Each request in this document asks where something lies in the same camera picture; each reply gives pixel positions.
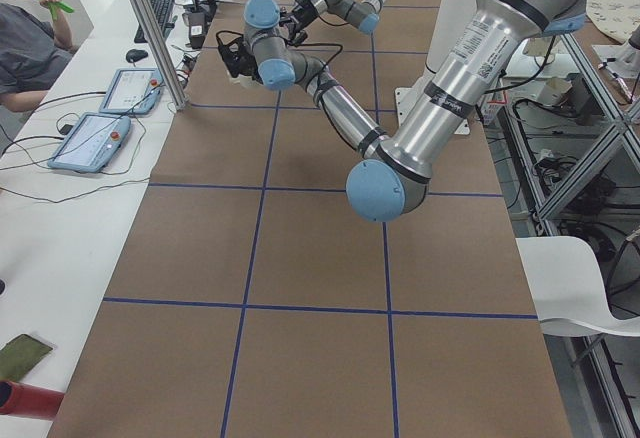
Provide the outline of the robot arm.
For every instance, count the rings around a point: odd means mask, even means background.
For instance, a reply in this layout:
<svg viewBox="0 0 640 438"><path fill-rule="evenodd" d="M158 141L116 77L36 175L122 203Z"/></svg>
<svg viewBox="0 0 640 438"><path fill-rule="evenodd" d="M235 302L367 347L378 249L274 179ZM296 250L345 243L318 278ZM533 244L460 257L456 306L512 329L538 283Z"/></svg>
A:
<svg viewBox="0 0 640 438"><path fill-rule="evenodd" d="M282 11L279 25L287 31L289 45L300 46L307 39L306 28L325 14L340 18L365 35L374 33L387 0L294 0L290 11Z"/></svg>
<svg viewBox="0 0 640 438"><path fill-rule="evenodd" d="M377 125L328 65L302 52L307 27L332 14L371 34L387 0L295 0L290 11L274 0L248 0L244 30L219 54L232 78L272 91L301 87L336 132L360 156L346 181L349 204L361 217L388 222L425 199L432 166L519 45L531 38L581 28L587 0L476 0L476 11L436 72L425 72L397 96L399 127Z"/></svg>

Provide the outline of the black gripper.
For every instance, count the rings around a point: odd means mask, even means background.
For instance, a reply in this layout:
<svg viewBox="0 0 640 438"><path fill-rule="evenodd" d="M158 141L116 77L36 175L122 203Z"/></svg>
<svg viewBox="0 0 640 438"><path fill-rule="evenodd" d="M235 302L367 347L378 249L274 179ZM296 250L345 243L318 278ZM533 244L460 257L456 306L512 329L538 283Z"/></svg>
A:
<svg viewBox="0 0 640 438"><path fill-rule="evenodd" d="M280 14L279 26L285 27L289 33L294 33L290 38L290 45L301 46L307 39L307 32L304 30L318 16L316 5L319 0L294 0L296 6L289 12Z"/></svg>
<svg viewBox="0 0 640 438"><path fill-rule="evenodd" d="M256 59L242 37L236 39L235 67L238 76L250 77L253 81L260 80Z"/></svg>

